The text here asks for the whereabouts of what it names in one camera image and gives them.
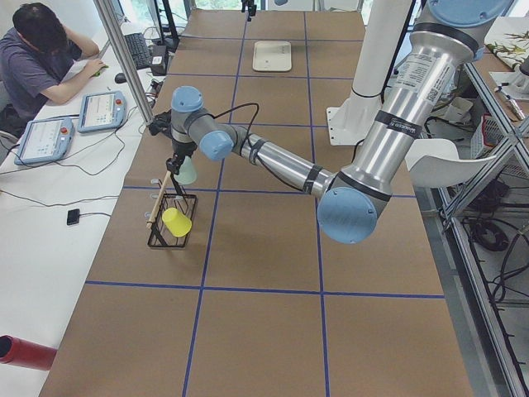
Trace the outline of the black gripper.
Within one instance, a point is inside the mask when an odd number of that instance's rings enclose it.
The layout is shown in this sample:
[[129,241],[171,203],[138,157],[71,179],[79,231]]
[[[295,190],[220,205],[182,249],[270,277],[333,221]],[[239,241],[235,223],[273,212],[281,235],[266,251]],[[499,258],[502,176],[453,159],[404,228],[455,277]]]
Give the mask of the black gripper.
[[197,144],[193,141],[181,142],[172,141],[173,157],[167,159],[166,169],[170,173],[178,175],[182,164],[184,163],[184,157],[192,157],[193,153],[197,150]]

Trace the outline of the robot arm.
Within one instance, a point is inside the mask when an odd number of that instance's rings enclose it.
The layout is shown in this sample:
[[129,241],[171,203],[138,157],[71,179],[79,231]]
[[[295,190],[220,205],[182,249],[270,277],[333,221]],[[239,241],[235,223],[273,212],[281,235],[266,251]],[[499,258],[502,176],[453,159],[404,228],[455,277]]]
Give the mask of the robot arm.
[[455,68],[476,60],[506,1],[429,1],[415,23],[412,52],[367,133],[360,152],[335,174],[244,127],[217,122],[193,86],[174,90],[175,149],[199,149],[218,161],[231,153],[262,165],[284,184],[319,199],[317,220],[331,239],[355,244],[375,229],[392,197],[391,182]]

